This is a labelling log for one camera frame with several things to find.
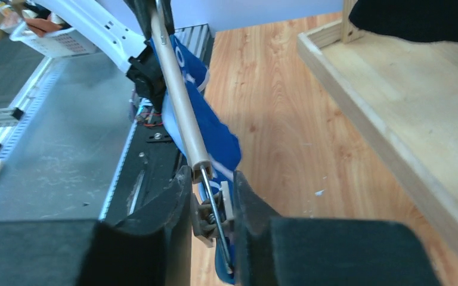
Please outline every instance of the wall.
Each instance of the wall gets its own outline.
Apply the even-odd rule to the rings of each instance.
[[[135,32],[138,22],[123,0],[97,0]],[[177,28],[208,23],[212,32],[337,12],[343,0],[172,0]]]

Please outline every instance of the wooden table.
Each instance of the wooden table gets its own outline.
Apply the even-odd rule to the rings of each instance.
[[[458,258],[297,55],[296,36],[339,14],[217,33],[206,98],[239,137],[239,167],[284,216],[397,220],[423,241],[444,285]],[[223,285],[193,240],[191,284]]]

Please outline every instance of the blue cloth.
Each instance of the blue cloth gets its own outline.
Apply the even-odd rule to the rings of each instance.
[[[185,86],[190,102],[196,115],[201,136],[205,142],[206,150],[210,156],[213,167],[213,179],[210,181],[213,194],[220,190],[221,182],[227,181],[231,196],[233,195],[233,172],[242,159],[242,153],[238,138],[231,133],[229,128],[220,122],[219,118],[211,109],[210,105],[201,95],[209,80],[209,70],[204,63],[193,55],[175,36],[171,36],[171,44],[177,55],[178,65],[182,71]],[[169,94],[166,92],[162,105],[162,121],[168,134],[171,136],[178,149],[184,154],[185,147],[180,137],[177,120]],[[206,195],[202,186],[199,186],[202,200]],[[231,256],[234,261],[234,247],[231,244]],[[215,253],[215,268],[219,279],[234,284],[234,277],[227,274],[223,256],[219,245]]]

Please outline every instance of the wooden frame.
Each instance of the wooden frame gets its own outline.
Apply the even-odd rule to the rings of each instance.
[[[341,20],[298,36],[298,53],[458,254],[458,43],[419,44]]]

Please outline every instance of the plastic basket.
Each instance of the plastic basket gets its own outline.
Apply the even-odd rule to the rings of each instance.
[[[69,28],[53,33],[48,33],[44,38],[36,34],[24,35],[24,31],[29,30],[27,24],[23,22],[10,35],[14,42],[23,42],[46,57],[58,58],[69,55],[93,54],[97,47],[75,28]]]

